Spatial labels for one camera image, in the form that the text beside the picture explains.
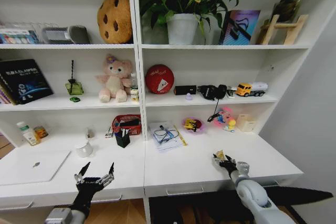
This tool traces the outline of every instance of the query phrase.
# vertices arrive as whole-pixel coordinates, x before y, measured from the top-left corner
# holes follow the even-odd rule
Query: white cup
[[[82,143],[78,143],[76,146],[77,155],[80,157],[88,157],[93,152],[93,148],[89,141],[83,141]]]

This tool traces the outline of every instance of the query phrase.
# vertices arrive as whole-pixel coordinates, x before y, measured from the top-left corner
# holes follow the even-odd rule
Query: white shelving unit
[[[309,19],[294,45],[219,46],[219,28],[211,19],[206,30],[206,45],[198,34],[195,45],[169,45],[164,28],[149,27],[146,16],[140,17],[139,0],[130,0],[133,43],[104,44],[97,26],[97,10],[103,0],[0,0],[0,20],[3,22],[56,23],[59,26],[86,26],[92,44],[89,45],[4,45],[0,58],[35,59],[44,73],[54,95],[25,104],[0,104],[0,131],[16,146],[0,164],[20,159],[28,151],[73,150],[84,137],[84,128],[93,128],[95,154],[80,159],[72,151],[56,176],[49,182],[0,186],[0,209],[11,206],[33,207],[72,203],[76,194],[73,174],[91,161],[88,175],[103,175],[115,162],[116,178],[95,200],[143,198],[146,220],[150,223],[149,197],[177,193],[202,193],[230,187],[225,171],[212,162],[212,153],[223,151],[251,165],[250,175],[261,183],[277,181],[290,184],[302,174],[294,164],[272,148],[258,134],[278,101],[301,67],[317,38],[335,11],[334,0],[302,0],[299,14]],[[263,21],[279,0],[240,0],[235,9],[261,10],[252,36],[253,44]],[[101,89],[95,76],[102,74],[107,53],[119,59],[129,59],[138,76],[140,101],[134,103],[100,103]],[[65,83],[69,79],[71,60],[75,61],[75,78],[83,84],[85,94],[78,103],[69,101]],[[200,94],[186,101],[170,91],[164,95],[146,90],[145,75],[154,64],[165,64],[174,73],[174,85],[226,84],[264,81],[269,89],[263,97],[224,98],[219,106],[232,108],[234,116],[249,113],[257,119],[253,132],[225,132],[212,124],[207,131],[193,135],[184,131],[181,120],[194,116],[206,122],[215,109],[216,101],[205,100]],[[125,149],[115,140],[103,137],[113,118],[119,114],[140,114],[142,134],[131,137]],[[22,140],[15,123],[26,121],[31,126],[43,125],[50,136],[40,145],[30,147]],[[160,153],[148,133],[148,123],[172,121],[188,146]]]

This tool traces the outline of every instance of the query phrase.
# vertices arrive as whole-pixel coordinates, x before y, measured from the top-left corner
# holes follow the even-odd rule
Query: green perfume bottle
[[[76,81],[73,78],[74,75],[74,61],[71,61],[71,79],[68,80],[68,83],[65,83],[65,87],[68,90],[69,95],[80,95],[84,94],[82,83]]]

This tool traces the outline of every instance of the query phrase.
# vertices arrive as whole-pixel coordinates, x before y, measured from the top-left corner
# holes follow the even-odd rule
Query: pink teddy bear
[[[132,72],[131,61],[119,61],[115,56],[108,54],[103,63],[103,70],[106,75],[96,76],[97,80],[105,85],[99,92],[99,100],[109,102],[111,98],[115,98],[117,102],[125,102],[132,85],[129,79]]]

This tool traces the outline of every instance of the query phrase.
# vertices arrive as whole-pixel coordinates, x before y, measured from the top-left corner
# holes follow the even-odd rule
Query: toy truck
[[[262,97],[268,89],[268,84],[265,82],[240,83],[237,87],[236,94],[242,97],[254,95]]]

